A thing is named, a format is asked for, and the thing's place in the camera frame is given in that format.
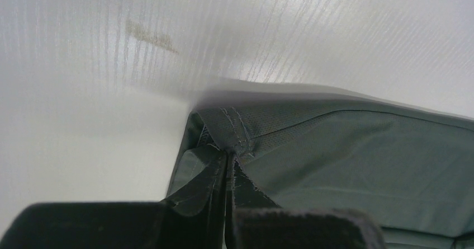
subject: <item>scuff mark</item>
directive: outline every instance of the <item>scuff mark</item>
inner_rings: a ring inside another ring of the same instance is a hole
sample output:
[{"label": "scuff mark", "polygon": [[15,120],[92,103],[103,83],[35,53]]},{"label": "scuff mark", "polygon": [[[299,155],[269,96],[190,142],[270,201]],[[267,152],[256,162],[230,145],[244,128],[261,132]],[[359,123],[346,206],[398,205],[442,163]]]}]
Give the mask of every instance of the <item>scuff mark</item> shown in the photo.
[{"label": "scuff mark", "polygon": [[131,20],[127,20],[126,32],[139,41],[144,41],[159,46],[167,51],[171,51],[172,53],[179,54],[171,43],[171,37],[167,34],[158,34],[156,32],[152,34],[149,30],[143,27],[143,25]]}]

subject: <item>white surface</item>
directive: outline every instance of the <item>white surface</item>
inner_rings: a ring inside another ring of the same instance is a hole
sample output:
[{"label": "white surface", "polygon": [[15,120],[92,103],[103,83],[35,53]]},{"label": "white surface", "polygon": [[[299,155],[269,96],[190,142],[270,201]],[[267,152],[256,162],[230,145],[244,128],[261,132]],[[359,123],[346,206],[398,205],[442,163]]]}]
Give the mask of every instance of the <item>white surface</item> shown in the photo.
[{"label": "white surface", "polygon": [[0,0],[0,232],[36,201],[162,198],[218,77],[474,118],[473,3]]}]

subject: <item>textured white surface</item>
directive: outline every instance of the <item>textured white surface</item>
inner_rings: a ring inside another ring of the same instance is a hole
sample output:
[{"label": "textured white surface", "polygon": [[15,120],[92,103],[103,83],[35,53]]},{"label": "textured white surface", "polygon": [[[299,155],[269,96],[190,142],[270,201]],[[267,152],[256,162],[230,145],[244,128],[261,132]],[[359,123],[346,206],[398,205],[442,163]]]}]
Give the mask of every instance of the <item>textured white surface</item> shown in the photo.
[{"label": "textured white surface", "polygon": [[474,118],[473,4],[0,0],[0,232],[36,201],[162,198],[221,77]]}]

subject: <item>brown stain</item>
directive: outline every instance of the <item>brown stain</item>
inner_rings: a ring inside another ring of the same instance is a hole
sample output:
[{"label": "brown stain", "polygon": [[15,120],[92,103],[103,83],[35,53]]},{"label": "brown stain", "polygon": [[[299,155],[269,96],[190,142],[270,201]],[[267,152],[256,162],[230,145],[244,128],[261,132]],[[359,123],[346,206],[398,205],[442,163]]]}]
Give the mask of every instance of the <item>brown stain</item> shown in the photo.
[{"label": "brown stain", "polygon": [[127,20],[126,31],[127,34],[132,35],[139,41],[144,41],[167,51],[171,51],[172,53],[179,54],[179,52],[174,49],[173,44],[171,43],[171,37],[167,34],[152,34],[149,30],[143,27],[143,25],[131,20]]}]

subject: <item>stain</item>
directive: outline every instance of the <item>stain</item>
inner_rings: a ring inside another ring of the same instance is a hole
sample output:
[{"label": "stain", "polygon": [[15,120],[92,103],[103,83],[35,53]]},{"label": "stain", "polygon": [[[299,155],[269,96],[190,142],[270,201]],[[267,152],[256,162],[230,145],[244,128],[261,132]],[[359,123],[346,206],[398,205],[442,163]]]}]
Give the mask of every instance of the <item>stain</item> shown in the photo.
[{"label": "stain", "polygon": [[127,34],[132,35],[139,41],[144,41],[155,46],[159,46],[167,51],[172,53],[179,54],[177,50],[174,49],[173,44],[171,43],[171,37],[167,34],[152,34],[151,31],[147,30],[143,25],[138,22],[127,20],[126,24]]}]

